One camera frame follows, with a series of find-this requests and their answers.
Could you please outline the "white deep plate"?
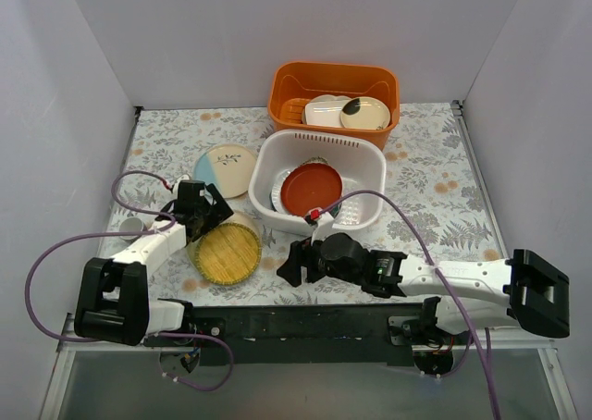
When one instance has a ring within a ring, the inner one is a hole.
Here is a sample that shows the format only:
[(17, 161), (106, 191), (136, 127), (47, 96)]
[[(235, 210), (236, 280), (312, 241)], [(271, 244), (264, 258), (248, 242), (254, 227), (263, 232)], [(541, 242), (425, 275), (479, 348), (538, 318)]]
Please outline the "white deep plate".
[(276, 178), (276, 180), (275, 180), (275, 182), (274, 182), (274, 184), (272, 186), (271, 192), (269, 194), (269, 198), (270, 198), (270, 202), (271, 202), (271, 205), (272, 205), (272, 209), (275, 212), (278, 212), (278, 213), (283, 214), (283, 215), (289, 215), (290, 214), (290, 212), (288, 212), (286, 210), (286, 208), (284, 207), (283, 202), (282, 202), (282, 199), (281, 199), (281, 188), (282, 188), (283, 183), (285, 182), (285, 180), (287, 179), (287, 177), (289, 176), (290, 173), (291, 173), (290, 170), (284, 170), (283, 172), (281, 172), (277, 176), (277, 178)]

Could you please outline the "teal scalloped plate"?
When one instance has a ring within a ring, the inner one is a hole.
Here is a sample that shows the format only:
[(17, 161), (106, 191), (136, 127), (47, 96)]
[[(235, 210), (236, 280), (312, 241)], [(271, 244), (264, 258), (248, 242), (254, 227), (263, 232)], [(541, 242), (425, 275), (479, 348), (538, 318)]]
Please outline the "teal scalloped plate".
[(340, 196), (338, 198), (338, 202), (329, 210), (329, 214), (335, 219), (338, 218), (339, 213), (341, 211), (342, 201), (343, 201), (343, 197)]

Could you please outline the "red round plate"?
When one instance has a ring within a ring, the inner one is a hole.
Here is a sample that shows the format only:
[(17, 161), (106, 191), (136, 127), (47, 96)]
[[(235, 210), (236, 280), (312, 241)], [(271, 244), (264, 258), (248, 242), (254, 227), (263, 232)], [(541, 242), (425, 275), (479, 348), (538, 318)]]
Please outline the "red round plate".
[(297, 167), (283, 181), (280, 199), (293, 216), (305, 216), (309, 211), (326, 208), (341, 197), (343, 181), (333, 167), (309, 163)]

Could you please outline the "speckled round plate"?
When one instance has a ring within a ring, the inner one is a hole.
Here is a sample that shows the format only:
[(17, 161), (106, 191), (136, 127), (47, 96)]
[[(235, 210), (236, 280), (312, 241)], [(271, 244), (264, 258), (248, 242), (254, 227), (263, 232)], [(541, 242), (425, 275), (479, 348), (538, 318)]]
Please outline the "speckled round plate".
[(324, 157), (314, 156), (302, 162), (299, 167), (309, 164), (322, 164), (328, 166), (328, 161)]

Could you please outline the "white plastic bin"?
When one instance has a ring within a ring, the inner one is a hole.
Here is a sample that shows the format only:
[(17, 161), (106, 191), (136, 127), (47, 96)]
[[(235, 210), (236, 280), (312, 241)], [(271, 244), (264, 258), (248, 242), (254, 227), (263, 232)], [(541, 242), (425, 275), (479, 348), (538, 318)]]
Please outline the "white plastic bin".
[(282, 130), (263, 142), (248, 190), (255, 212), (266, 228), (295, 235), (312, 233), (301, 217), (275, 212), (269, 194), (281, 172), (293, 171), (314, 156), (324, 157), (338, 171), (345, 193), (385, 191), (386, 158), (372, 143), (323, 132)]

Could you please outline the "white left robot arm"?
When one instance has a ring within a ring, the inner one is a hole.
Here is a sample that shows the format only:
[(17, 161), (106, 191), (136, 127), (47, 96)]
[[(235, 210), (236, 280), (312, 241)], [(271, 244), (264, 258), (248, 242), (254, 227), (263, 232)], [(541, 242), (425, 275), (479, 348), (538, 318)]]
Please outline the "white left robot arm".
[(108, 258), (84, 267), (74, 317), (75, 333), (87, 339), (138, 345), (165, 332), (176, 345), (190, 344), (197, 325), (193, 305), (175, 299), (152, 300), (149, 277), (168, 258), (234, 215), (215, 184), (182, 180), (175, 198), (155, 214), (151, 232)]

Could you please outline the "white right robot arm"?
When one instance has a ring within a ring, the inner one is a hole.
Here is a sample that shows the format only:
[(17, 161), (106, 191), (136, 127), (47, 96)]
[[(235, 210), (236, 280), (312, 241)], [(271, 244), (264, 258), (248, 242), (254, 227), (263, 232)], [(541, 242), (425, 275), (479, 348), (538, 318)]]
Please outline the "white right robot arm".
[(570, 280), (529, 250), (517, 249), (510, 259), (432, 266), (417, 256), (368, 250), (336, 233), (293, 242), (277, 275), (293, 287), (329, 277), (377, 298), (426, 296), (418, 330), (429, 343), (470, 327), (520, 327), (552, 339), (570, 334)]

